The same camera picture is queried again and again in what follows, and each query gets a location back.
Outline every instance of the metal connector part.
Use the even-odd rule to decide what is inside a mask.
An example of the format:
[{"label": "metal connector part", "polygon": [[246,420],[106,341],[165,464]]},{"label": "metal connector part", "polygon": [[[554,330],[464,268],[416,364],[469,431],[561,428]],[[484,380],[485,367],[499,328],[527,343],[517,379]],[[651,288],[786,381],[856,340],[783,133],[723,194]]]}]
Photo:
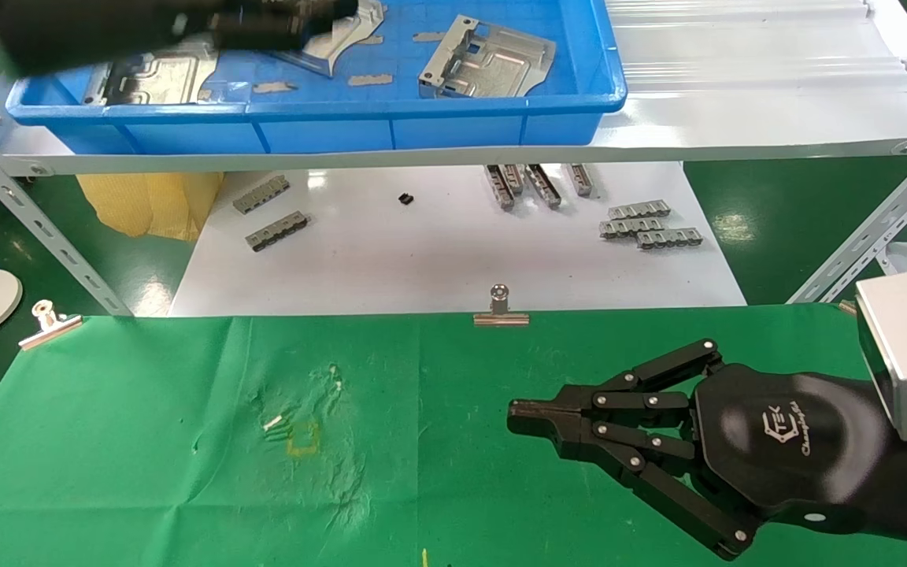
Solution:
[{"label": "metal connector part", "polygon": [[499,204],[499,208],[504,211],[512,209],[513,194],[509,189],[509,185],[506,183],[506,177],[503,176],[503,171],[499,168],[499,165],[486,165],[485,173],[488,173],[489,186],[492,187],[492,194],[496,196],[496,203]]},{"label": "metal connector part", "polygon": [[544,201],[548,208],[557,209],[562,204],[562,196],[558,194],[558,190],[555,190],[555,186],[551,184],[547,173],[544,173],[544,168],[540,164],[531,164],[527,165],[526,171],[527,179],[534,186],[534,190],[537,191],[541,201]]},{"label": "metal connector part", "polygon": [[572,186],[576,187],[576,194],[579,197],[590,197],[594,190],[594,182],[591,182],[587,168],[582,164],[569,164],[565,168],[569,175],[572,175]]},{"label": "metal connector part", "polygon": [[658,219],[632,219],[627,221],[605,221],[600,225],[601,238],[611,240],[625,236],[634,236],[640,232],[664,230]]},{"label": "metal connector part", "polygon": [[265,183],[259,184],[255,189],[248,191],[247,195],[237,198],[233,202],[233,208],[246,215],[253,209],[285,193],[287,189],[289,189],[289,182],[285,179],[285,176],[274,176],[272,179],[266,180]]},{"label": "metal connector part", "polygon": [[275,221],[246,238],[247,244],[255,252],[262,251],[270,244],[280,241],[309,223],[309,217],[296,211],[280,221]]},{"label": "metal connector part", "polygon": [[676,246],[698,246],[702,244],[702,234],[693,228],[673,228],[640,232],[636,236],[639,247],[643,250],[654,248],[673,248]]},{"label": "metal connector part", "polygon": [[352,75],[349,78],[350,87],[373,87],[375,85],[390,85],[394,82],[393,75]]},{"label": "metal connector part", "polygon": [[503,176],[506,179],[507,186],[514,195],[523,194],[523,166],[522,165],[503,165]]},{"label": "metal connector part", "polygon": [[670,207],[662,200],[634,203],[608,209],[609,218],[616,221],[643,219],[646,217],[666,217],[669,214]]}]

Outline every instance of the logo on robot hand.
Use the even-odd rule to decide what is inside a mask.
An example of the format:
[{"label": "logo on robot hand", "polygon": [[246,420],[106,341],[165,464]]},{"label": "logo on robot hand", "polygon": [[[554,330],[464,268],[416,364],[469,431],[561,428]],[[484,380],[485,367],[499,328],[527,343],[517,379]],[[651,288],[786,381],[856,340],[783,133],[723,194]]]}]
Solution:
[{"label": "logo on robot hand", "polygon": [[768,412],[762,413],[765,422],[765,435],[769,435],[779,443],[785,443],[800,435],[796,425],[796,417],[792,413],[782,413],[780,406],[769,406]]}]

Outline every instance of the metal shelf frame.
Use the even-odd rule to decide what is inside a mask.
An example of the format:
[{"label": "metal shelf frame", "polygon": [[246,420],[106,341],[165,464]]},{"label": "metal shelf frame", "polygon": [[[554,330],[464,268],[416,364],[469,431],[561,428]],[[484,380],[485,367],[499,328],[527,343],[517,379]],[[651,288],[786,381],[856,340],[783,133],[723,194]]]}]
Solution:
[{"label": "metal shelf frame", "polygon": [[[0,82],[0,200],[114,315],[130,315],[12,176],[245,172],[516,162],[704,161],[907,154],[907,13],[898,0],[605,0],[626,107],[576,147],[362,154],[75,155],[16,124]],[[789,302],[829,302],[907,224],[907,179]]]}]

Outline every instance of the metal sheet part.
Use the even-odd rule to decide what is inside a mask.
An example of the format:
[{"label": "metal sheet part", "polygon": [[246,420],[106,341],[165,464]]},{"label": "metal sheet part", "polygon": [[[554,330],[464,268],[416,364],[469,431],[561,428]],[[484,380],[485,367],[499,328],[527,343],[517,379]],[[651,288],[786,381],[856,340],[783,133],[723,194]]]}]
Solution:
[{"label": "metal sheet part", "polygon": [[263,95],[267,93],[288,93],[295,91],[299,87],[294,85],[294,83],[288,83],[286,80],[273,80],[271,83],[255,83],[252,86],[254,93],[256,95]]},{"label": "metal sheet part", "polygon": [[289,61],[321,75],[334,76],[335,62],[342,52],[356,43],[370,39],[384,21],[384,6],[377,0],[359,0],[359,11],[351,18],[335,22],[331,33],[311,39],[303,51],[273,51],[274,57]]},{"label": "metal sheet part", "polygon": [[522,97],[547,78],[555,48],[547,39],[458,15],[418,76],[419,95]]},{"label": "metal sheet part", "polygon": [[591,182],[587,168],[584,168],[582,164],[570,164],[565,168],[572,176],[572,186],[576,187],[576,194],[579,197],[590,197],[590,193],[594,190],[594,182]]},{"label": "metal sheet part", "polygon": [[237,198],[233,202],[233,207],[242,214],[247,214],[273,198],[285,193],[289,189],[289,182],[285,176],[274,176],[265,183],[259,184],[254,190],[248,191],[247,195]]},{"label": "metal sheet part", "polygon": [[693,228],[640,232],[636,238],[639,242],[639,248],[643,250],[673,248],[674,246],[698,246],[702,244],[702,234],[699,234],[698,230]]},{"label": "metal sheet part", "polygon": [[562,204],[562,197],[548,179],[547,173],[544,173],[544,168],[541,168],[540,164],[531,164],[527,165],[526,170],[527,179],[534,186],[534,191],[537,191],[541,201],[544,201],[548,208],[557,209]]},{"label": "metal sheet part", "polygon": [[185,42],[168,50],[97,65],[83,104],[188,104],[198,102],[202,84],[216,71],[219,51],[207,42]]},{"label": "metal sheet part", "polygon": [[275,221],[251,234],[245,240],[247,240],[247,244],[250,245],[251,249],[255,252],[260,252],[270,244],[274,244],[293,232],[302,229],[307,223],[309,223],[309,218],[305,214],[296,211],[280,221]]},{"label": "metal sheet part", "polygon": [[349,78],[350,87],[370,87],[372,85],[390,85],[393,75],[353,75]]},{"label": "metal sheet part", "polygon": [[610,240],[625,236],[633,236],[640,232],[664,230],[665,227],[658,219],[632,219],[627,221],[606,221],[600,225],[601,238]]},{"label": "metal sheet part", "polygon": [[523,194],[523,166],[522,165],[503,165],[503,177],[507,186],[510,187],[514,195]]},{"label": "metal sheet part", "polygon": [[513,208],[513,193],[510,191],[509,184],[506,183],[506,177],[499,165],[486,165],[485,173],[489,176],[489,186],[492,187],[492,194],[496,196],[496,203],[504,211]]},{"label": "metal sheet part", "polygon": [[445,31],[423,31],[411,36],[411,40],[418,43],[434,43],[442,42],[443,37],[446,37]]},{"label": "metal sheet part", "polygon": [[666,217],[669,214],[670,207],[662,200],[634,203],[608,209],[609,218],[616,221],[646,217]]}]

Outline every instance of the metal clip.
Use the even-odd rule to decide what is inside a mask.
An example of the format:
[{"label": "metal clip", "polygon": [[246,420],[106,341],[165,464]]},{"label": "metal clip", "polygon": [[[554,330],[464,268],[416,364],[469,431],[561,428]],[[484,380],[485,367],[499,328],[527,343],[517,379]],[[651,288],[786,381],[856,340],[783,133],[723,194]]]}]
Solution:
[{"label": "metal clip", "polygon": [[490,313],[475,313],[476,327],[526,327],[530,315],[510,313],[510,288],[497,283],[492,287],[492,309]]},{"label": "metal clip", "polygon": [[73,315],[71,317],[55,315],[54,303],[47,300],[40,300],[33,304],[33,309],[30,309],[30,313],[33,313],[37,323],[40,323],[40,332],[19,342],[19,347],[23,350],[30,350],[39,344],[50,341],[54,337],[64,335],[83,323],[82,315]]}]

